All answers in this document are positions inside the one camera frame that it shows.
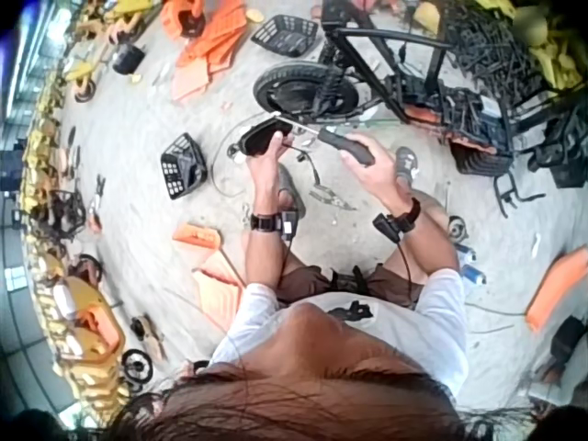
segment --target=black wristwatch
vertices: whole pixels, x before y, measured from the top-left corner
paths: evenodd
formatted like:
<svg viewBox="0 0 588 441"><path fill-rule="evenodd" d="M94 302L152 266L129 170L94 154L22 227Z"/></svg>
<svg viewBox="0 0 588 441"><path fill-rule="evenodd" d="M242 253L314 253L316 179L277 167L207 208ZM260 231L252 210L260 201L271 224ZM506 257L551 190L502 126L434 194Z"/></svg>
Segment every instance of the black wristwatch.
<svg viewBox="0 0 588 441"><path fill-rule="evenodd" d="M412 231L419 214L421 214L421 203L413 198L413 207L408 213L404 213L398 218L395 218L391 214L384 216L380 213L372 223L376 227L376 230L384 234L391 241L400 243L401 232L407 233Z"/></svg>
<svg viewBox="0 0 588 441"><path fill-rule="evenodd" d="M413 207L408 213L404 213L398 218L395 218L391 214L388 218L396 224L397 229L400 232L411 232L414 229L414 223L421 214L421 203L418 199L413 198Z"/></svg>
<svg viewBox="0 0 588 441"><path fill-rule="evenodd" d="M279 232L281 231L281 217L279 213L276 214L252 214L250 219L252 230L259 232Z"/></svg>

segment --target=window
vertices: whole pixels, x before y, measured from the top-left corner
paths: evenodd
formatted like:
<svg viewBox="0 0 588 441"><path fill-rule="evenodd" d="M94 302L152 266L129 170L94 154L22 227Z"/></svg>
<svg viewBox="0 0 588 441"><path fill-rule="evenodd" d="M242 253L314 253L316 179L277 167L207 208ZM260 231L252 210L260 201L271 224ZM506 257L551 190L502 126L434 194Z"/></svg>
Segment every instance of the window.
<svg viewBox="0 0 588 441"><path fill-rule="evenodd" d="M6 280L6 289L8 292L24 288L27 285L25 267L6 268L4 270L4 279Z"/></svg>

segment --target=screwdriver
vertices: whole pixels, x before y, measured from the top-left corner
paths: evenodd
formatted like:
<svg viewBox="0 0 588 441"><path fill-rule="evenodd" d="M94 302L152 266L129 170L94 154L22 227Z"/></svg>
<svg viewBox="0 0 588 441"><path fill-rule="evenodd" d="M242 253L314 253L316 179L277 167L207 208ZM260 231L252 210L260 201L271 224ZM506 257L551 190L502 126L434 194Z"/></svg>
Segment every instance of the screwdriver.
<svg viewBox="0 0 588 441"><path fill-rule="evenodd" d="M337 135L336 133L332 133L331 131L328 131L326 128L322 128L320 130L311 129L308 126L284 118L280 115L275 115L275 118L315 134L319 141L322 141L325 144L332 145L337 150L344 150L346 152L351 153L353 157L356 158L356 160L362 165L369 166L373 165L376 162L374 156L369 152L368 148L361 142L348 140L346 137Z"/></svg>

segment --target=smartwatch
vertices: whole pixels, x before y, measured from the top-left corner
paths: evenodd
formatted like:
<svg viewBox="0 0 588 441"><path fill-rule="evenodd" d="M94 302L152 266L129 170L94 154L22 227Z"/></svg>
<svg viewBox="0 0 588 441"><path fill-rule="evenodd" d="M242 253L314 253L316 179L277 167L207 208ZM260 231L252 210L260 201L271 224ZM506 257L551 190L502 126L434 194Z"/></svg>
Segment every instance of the smartwatch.
<svg viewBox="0 0 588 441"><path fill-rule="evenodd" d="M252 230L259 232L279 232L281 230L281 219L278 221L279 214L252 214L250 225Z"/></svg>

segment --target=white t-shirt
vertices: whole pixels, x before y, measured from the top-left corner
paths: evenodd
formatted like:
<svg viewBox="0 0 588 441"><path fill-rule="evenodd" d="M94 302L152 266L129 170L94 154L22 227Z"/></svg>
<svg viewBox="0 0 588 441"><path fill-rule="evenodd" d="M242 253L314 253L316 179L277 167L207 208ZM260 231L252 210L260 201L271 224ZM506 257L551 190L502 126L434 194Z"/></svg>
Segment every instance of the white t-shirt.
<svg viewBox="0 0 588 441"><path fill-rule="evenodd" d="M354 300L367 305L373 317L346 322L388 343L446 385L454 397L468 375L465 297L461 276L442 269L429 277L414 311L384 300L348 292L327 292L296 302L323 311L348 309ZM273 335L284 318L274 291L249 285L243 293L231 329L212 355L210 364L233 362Z"/></svg>

